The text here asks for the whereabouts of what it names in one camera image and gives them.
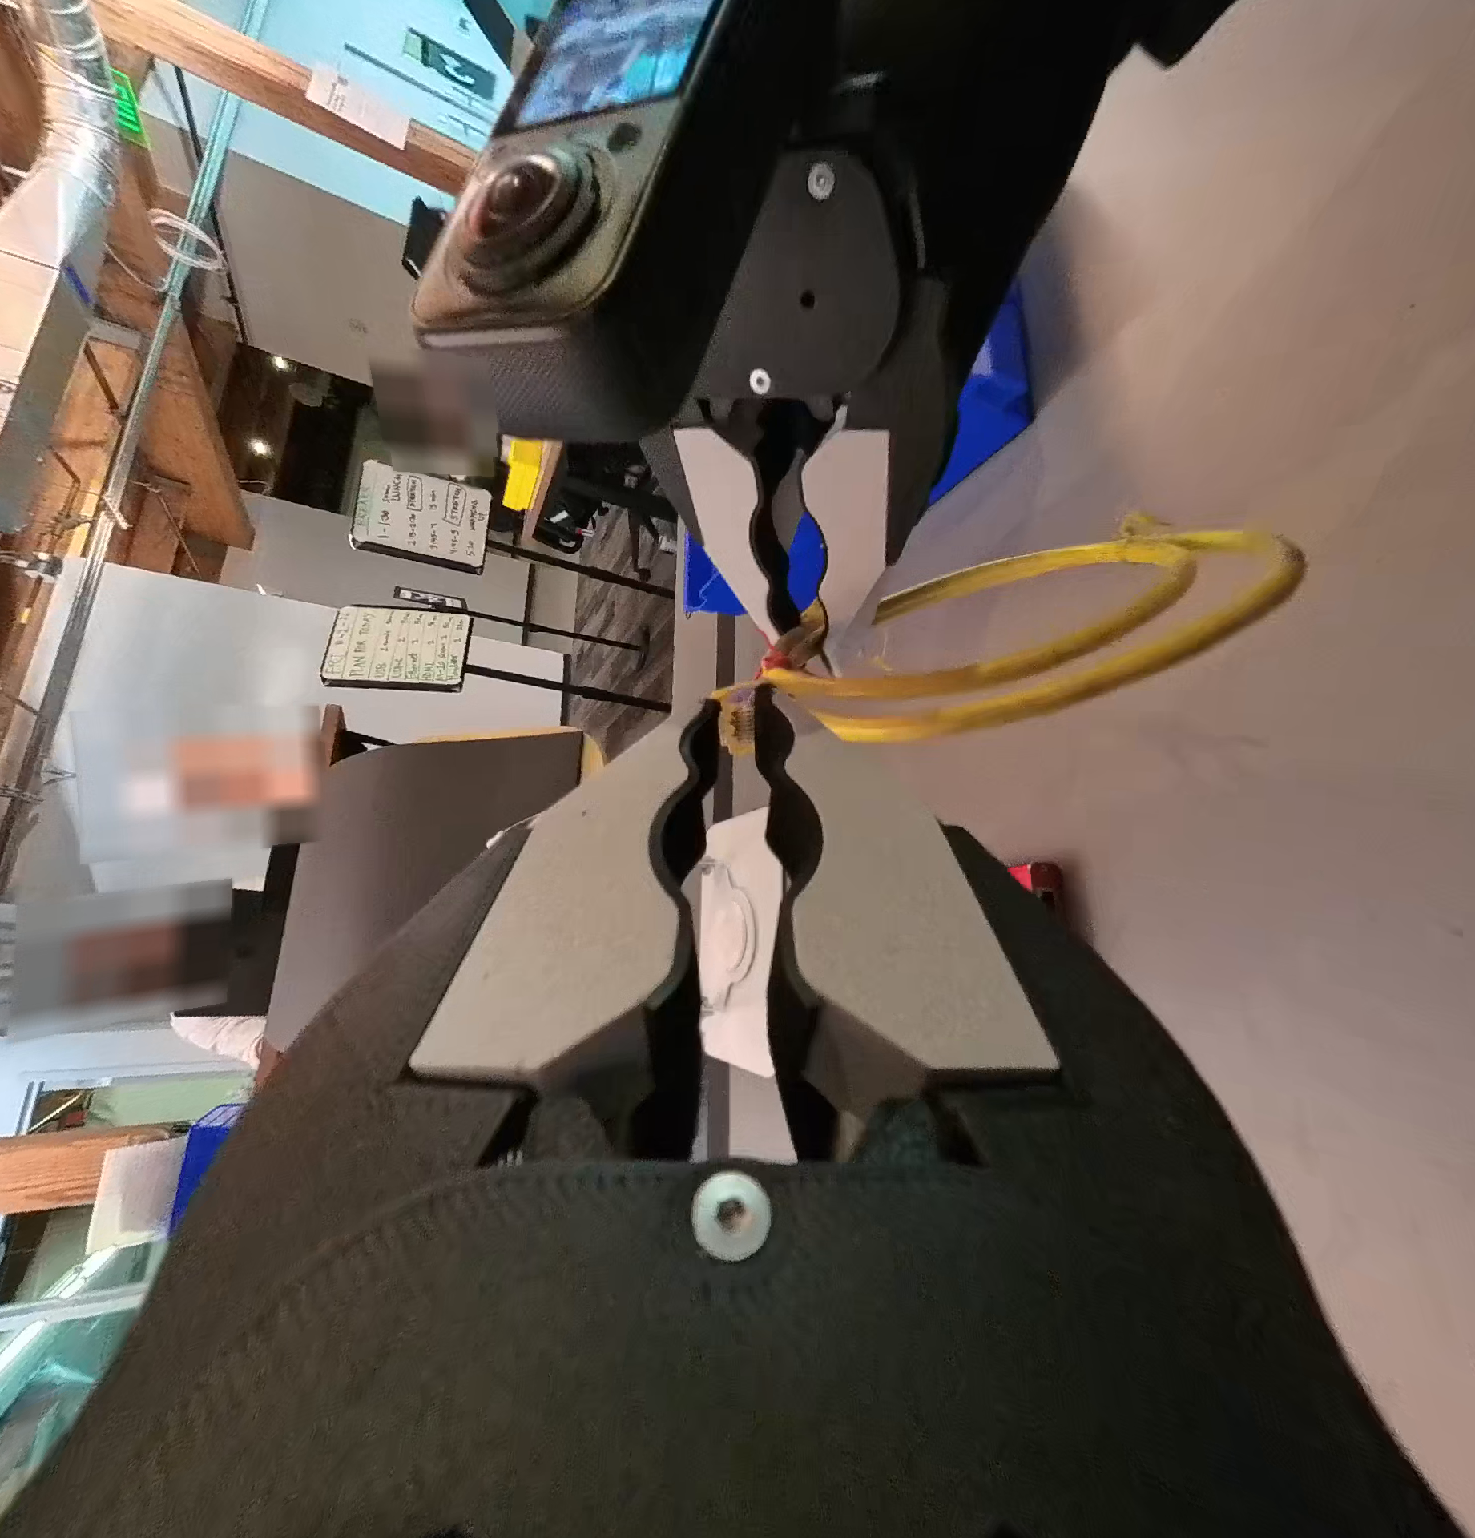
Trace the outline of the silver ventilation duct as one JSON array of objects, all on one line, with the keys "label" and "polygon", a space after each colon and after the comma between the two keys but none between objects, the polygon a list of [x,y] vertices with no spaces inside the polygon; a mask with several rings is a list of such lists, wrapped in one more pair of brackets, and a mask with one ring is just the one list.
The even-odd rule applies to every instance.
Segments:
[{"label": "silver ventilation duct", "polygon": [[30,3],[44,130],[0,206],[0,532],[25,527],[37,463],[95,307],[119,135],[111,68],[85,1]]}]

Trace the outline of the blue plastic bin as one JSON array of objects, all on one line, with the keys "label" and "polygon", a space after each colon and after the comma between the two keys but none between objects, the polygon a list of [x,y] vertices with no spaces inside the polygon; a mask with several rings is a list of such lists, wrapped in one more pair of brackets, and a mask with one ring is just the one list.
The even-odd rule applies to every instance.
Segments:
[{"label": "blue plastic bin", "polygon": [[[1031,424],[1035,405],[1024,324],[1019,283],[1012,281],[957,395],[957,431],[939,479],[927,492],[927,508]],[[681,534],[681,564],[683,613],[739,616],[746,611],[688,528]]]}]

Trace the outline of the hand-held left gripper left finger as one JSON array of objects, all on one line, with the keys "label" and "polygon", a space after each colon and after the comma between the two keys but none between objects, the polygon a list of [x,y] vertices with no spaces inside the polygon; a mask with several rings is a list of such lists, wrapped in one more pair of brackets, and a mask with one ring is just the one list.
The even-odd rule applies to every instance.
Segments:
[{"label": "hand-held left gripper left finger", "polygon": [[533,818],[413,1076],[575,1098],[617,1153],[691,1153],[703,1045],[684,885],[719,757],[719,705],[698,702]]}]

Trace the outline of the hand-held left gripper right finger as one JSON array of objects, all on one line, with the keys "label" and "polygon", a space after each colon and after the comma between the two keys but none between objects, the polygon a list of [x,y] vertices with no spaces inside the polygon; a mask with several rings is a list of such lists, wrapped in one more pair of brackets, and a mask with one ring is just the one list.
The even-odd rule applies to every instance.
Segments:
[{"label": "hand-held left gripper right finger", "polygon": [[870,753],[758,705],[782,872],[767,1043],[793,1146],[944,1090],[1048,1086],[1055,1050],[952,846]]}]

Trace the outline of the blue plastic crate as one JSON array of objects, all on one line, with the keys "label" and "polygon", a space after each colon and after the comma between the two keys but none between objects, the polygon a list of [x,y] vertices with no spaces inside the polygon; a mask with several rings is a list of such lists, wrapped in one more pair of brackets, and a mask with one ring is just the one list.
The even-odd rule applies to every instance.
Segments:
[{"label": "blue plastic crate", "polygon": [[243,1102],[216,1105],[190,1124],[169,1205],[168,1237],[176,1234],[190,1200],[245,1110]]}]

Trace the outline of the clear plastic lid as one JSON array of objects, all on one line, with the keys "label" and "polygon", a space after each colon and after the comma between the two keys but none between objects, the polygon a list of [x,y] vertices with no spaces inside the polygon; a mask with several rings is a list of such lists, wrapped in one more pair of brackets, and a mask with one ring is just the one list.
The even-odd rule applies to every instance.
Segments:
[{"label": "clear plastic lid", "polygon": [[688,879],[707,1055],[774,1078],[767,994],[786,879],[765,841],[767,812],[715,822]]}]

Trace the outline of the yellow plastic bin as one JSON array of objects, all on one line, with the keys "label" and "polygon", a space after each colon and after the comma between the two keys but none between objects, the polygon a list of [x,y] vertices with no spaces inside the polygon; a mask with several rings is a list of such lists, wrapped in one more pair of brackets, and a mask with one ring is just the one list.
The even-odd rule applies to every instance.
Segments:
[{"label": "yellow plastic bin", "polygon": [[554,439],[502,436],[499,439],[501,504],[526,513],[542,504],[563,458],[564,444]]}]

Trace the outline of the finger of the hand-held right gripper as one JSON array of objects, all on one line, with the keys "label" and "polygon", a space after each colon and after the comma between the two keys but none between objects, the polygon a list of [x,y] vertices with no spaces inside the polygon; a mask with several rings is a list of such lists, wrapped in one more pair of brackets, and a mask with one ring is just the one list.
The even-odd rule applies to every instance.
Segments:
[{"label": "finger of the hand-held right gripper", "polygon": [[824,547],[825,643],[842,638],[887,566],[887,492],[889,434],[880,429],[836,425],[803,458],[801,504]]},{"label": "finger of the hand-held right gripper", "polygon": [[710,425],[678,427],[672,446],[688,485],[696,540],[765,635],[799,623],[789,592],[799,527],[799,446],[789,425],[758,425],[746,446]]}]

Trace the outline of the dark wall sign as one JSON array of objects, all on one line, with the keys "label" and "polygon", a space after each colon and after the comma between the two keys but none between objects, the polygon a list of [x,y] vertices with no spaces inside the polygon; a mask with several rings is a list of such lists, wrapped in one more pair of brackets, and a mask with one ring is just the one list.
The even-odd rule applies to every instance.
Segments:
[{"label": "dark wall sign", "polygon": [[403,55],[435,74],[446,86],[468,92],[482,103],[492,103],[496,72],[468,60],[463,53],[415,29],[403,36]]}]

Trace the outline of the whiteboard on black stand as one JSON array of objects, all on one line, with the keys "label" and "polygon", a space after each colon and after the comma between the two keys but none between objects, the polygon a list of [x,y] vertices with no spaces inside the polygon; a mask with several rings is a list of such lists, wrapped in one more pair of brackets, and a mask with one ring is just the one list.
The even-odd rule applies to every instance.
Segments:
[{"label": "whiteboard on black stand", "polygon": [[671,703],[470,661],[477,614],[458,609],[351,604],[336,609],[319,662],[326,686],[458,695],[470,678],[526,686],[561,700],[600,702],[667,715]]},{"label": "whiteboard on black stand", "polygon": [[362,552],[480,575],[489,554],[563,570],[607,587],[671,600],[672,588],[631,573],[581,563],[490,532],[492,494],[485,485],[363,460],[348,527],[348,546]]}]

